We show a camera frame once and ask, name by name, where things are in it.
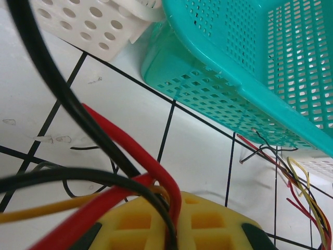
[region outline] white tile floor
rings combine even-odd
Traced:
[[[110,170],[110,161],[102,151],[78,152],[70,149],[93,143],[61,107],[44,137],[39,138],[41,144],[34,143],[55,99],[30,63],[3,10],[0,10],[0,34],[0,73],[3,76],[0,80],[0,104],[3,107],[0,111],[0,177],[15,174],[19,169],[28,168],[29,171],[41,159],[66,166]],[[68,78],[82,52],[50,34],[44,33],[44,37],[58,67]],[[145,34],[136,44],[129,45],[112,63],[129,77],[116,72],[113,66],[108,67],[87,56],[72,84],[78,98],[120,126],[155,158],[160,153],[172,110],[161,163],[182,190],[222,205],[227,199],[229,208],[256,220],[272,240],[277,238],[276,246],[280,250],[318,248],[320,239],[314,226],[314,248],[311,248],[309,220],[286,201],[290,194],[280,175],[275,197],[275,169],[272,164],[255,156],[241,165],[239,160],[250,151],[236,142],[232,152],[233,141],[230,137],[233,133],[230,130],[178,103],[173,106],[169,98],[158,96],[147,90],[146,85],[140,85],[143,83],[139,65],[145,54],[147,38],[148,34]],[[36,146],[36,152],[31,151],[27,155],[32,145]],[[331,183],[319,178],[313,178],[312,183],[333,195]],[[77,195],[92,193],[99,188],[99,185],[88,182],[70,182],[69,186]],[[333,199],[313,188],[311,190],[333,221]],[[52,183],[15,192],[8,206],[3,201],[0,207],[12,211],[62,199],[67,197],[61,183]],[[70,213],[1,225],[1,249],[27,248]]]

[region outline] white plastic basket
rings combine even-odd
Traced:
[[[105,61],[164,18],[161,0],[30,2],[42,29]]]
[[[320,150],[299,149],[294,152],[283,152],[283,157],[287,156],[295,159],[308,172],[333,182],[333,159]]]

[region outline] yellow wire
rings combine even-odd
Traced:
[[[297,161],[295,161],[294,159],[290,158],[290,161],[292,163],[294,163],[299,169],[301,169],[303,171],[303,173],[305,174],[306,177],[306,187],[309,189],[310,188],[310,177],[309,177],[309,173],[303,168],[302,165],[300,165]]]
[[[161,194],[168,203],[170,203],[170,197],[167,191],[161,186],[151,186],[149,189],[153,193]],[[69,199],[67,201],[56,202],[40,207],[29,208],[21,211],[15,212],[6,212],[0,213],[0,224],[7,223],[7,222],[14,222],[18,220],[26,220],[32,219],[39,216],[50,215],[62,211],[66,211],[73,208],[78,208],[84,205],[85,203],[89,202],[93,198],[95,198],[98,194],[91,194],[82,197],[76,197],[73,199]]]
[[[313,203],[312,203],[311,199],[309,199],[310,196],[308,195],[308,193],[304,190],[304,188],[303,188],[302,185],[300,184],[300,179],[299,179],[299,177],[297,176],[297,174],[296,174],[296,172],[295,172],[295,170],[294,170],[292,164],[290,163],[291,160],[292,160],[293,163],[296,162],[296,161],[293,160],[292,158],[287,157],[288,165],[289,165],[289,167],[290,167],[290,169],[291,169],[291,171],[292,171],[292,173],[293,173],[295,179],[297,180],[297,185],[298,185],[299,190],[301,190],[301,192],[303,193],[303,195],[304,195],[306,201],[308,202],[308,204],[309,204],[309,206],[310,206],[310,208],[311,208],[311,211],[312,211],[312,213],[313,213],[313,215],[314,215],[314,217],[315,217],[315,219],[316,219],[317,225],[318,225],[318,230],[319,230],[319,233],[320,233],[320,235],[321,235],[322,243],[323,243],[325,249],[327,249],[327,242],[326,242],[326,238],[325,238],[325,233],[324,233],[324,229],[323,229],[323,227],[321,227],[321,221],[320,221],[320,219],[319,219],[319,216],[318,216],[316,210],[314,209],[314,206],[313,206]]]

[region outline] yellow sponge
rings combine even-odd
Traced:
[[[241,225],[260,226],[217,203],[182,192],[179,250],[252,250]],[[165,224],[142,197],[105,214],[89,250],[164,250]]]

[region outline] black wire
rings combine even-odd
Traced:
[[[153,192],[145,186],[126,177],[102,170],[87,168],[58,168],[44,171],[32,171],[0,179],[0,193],[62,180],[89,180],[98,183],[102,182],[107,183],[109,186],[117,185],[142,195],[152,204],[165,221],[170,234],[170,248],[177,249],[176,229],[167,210],[163,207],[162,203]]]
[[[84,151],[84,150],[92,150],[92,149],[99,149],[99,146],[93,147],[71,147],[72,150]]]
[[[59,168],[65,168],[65,167],[63,167],[63,166],[61,166],[61,165],[58,165],[58,164],[55,164],[55,163],[52,163],[52,162],[44,161],[44,162],[39,163],[39,164],[33,169],[33,171],[40,171],[42,168],[59,169]],[[68,195],[69,197],[71,197],[71,198],[81,197],[81,196],[77,196],[77,195],[73,194],[73,192],[69,189],[69,186],[68,186],[68,182],[67,182],[67,180],[63,180],[63,181],[62,181],[62,185],[63,185],[63,189],[65,190],[65,192],[67,193],[67,195]],[[98,190],[96,190],[96,191],[94,192],[94,194],[103,191],[103,190],[106,189],[107,187],[108,187],[108,186],[103,185],[103,186],[100,187]]]
[[[47,50],[32,14],[29,1],[7,0],[7,5],[37,70],[68,114],[127,176],[139,175],[139,171],[90,116],[66,84]]]

